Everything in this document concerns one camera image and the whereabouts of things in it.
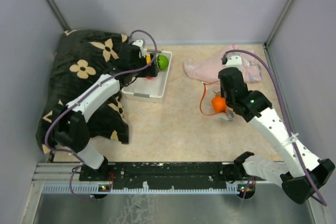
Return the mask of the green watermelon ball toy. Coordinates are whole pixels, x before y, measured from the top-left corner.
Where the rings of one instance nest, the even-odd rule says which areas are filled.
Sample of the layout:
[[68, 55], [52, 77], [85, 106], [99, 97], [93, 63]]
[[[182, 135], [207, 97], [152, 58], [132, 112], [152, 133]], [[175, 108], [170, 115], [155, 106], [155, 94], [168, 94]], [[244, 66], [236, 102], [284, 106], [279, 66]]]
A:
[[165, 70], [169, 66], [169, 60], [165, 55], [158, 55], [156, 57], [156, 65], [159, 70]]

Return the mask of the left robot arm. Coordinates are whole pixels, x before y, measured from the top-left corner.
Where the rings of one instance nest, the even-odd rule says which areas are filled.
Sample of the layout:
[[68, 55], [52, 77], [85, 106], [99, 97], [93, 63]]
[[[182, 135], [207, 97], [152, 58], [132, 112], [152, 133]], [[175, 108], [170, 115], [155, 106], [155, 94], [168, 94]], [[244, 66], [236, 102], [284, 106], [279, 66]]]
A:
[[142, 45], [142, 40], [126, 44], [121, 48], [122, 57], [118, 66], [107, 70], [86, 91], [66, 105], [55, 108], [52, 124], [45, 135], [45, 145], [52, 140], [63, 146], [61, 151], [75, 156], [82, 164], [91, 168], [90, 173], [98, 180], [108, 177], [107, 159], [90, 143], [88, 121], [109, 97], [118, 93], [136, 77], [157, 75], [156, 56]]

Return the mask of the orange fruit toy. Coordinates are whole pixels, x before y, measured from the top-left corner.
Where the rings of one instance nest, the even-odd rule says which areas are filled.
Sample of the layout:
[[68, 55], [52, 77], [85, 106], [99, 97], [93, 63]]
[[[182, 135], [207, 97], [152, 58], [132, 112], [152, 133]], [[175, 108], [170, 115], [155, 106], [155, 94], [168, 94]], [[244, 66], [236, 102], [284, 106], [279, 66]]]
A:
[[227, 105], [224, 98], [216, 96], [211, 100], [211, 104], [215, 113], [226, 112]]

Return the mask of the yellow lemon toy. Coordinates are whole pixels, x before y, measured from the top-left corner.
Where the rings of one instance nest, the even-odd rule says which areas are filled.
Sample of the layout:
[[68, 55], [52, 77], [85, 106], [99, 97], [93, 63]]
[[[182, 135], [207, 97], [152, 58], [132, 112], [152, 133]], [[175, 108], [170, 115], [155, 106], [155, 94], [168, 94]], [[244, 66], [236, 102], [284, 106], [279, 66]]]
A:
[[150, 65], [151, 62], [152, 62], [152, 55], [151, 54], [146, 55], [146, 63]]

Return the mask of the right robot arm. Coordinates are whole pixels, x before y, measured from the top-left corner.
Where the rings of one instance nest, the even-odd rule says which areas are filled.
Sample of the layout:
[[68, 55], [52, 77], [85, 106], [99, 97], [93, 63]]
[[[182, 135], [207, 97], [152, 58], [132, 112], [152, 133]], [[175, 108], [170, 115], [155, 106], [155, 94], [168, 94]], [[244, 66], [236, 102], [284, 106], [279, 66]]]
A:
[[223, 69], [218, 77], [227, 106], [257, 129], [283, 160], [277, 163], [245, 152], [237, 160], [235, 175], [242, 180], [250, 176], [267, 180], [281, 187], [292, 201], [303, 204], [326, 184], [335, 164], [312, 153], [297, 134], [288, 133], [271, 102], [260, 91], [248, 89], [238, 68]]

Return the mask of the clear orange zip bag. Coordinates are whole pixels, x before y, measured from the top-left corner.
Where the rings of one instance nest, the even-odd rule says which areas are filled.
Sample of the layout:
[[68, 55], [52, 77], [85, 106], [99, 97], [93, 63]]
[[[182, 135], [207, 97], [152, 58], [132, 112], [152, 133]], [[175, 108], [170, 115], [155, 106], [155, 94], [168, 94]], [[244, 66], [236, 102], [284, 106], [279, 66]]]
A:
[[234, 112], [230, 109], [224, 98], [221, 97], [219, 81], [202, 82], [203, 94], [199, 103], [200, 112], [204, 116], [214, 117], [219, 120], [233, 121]]

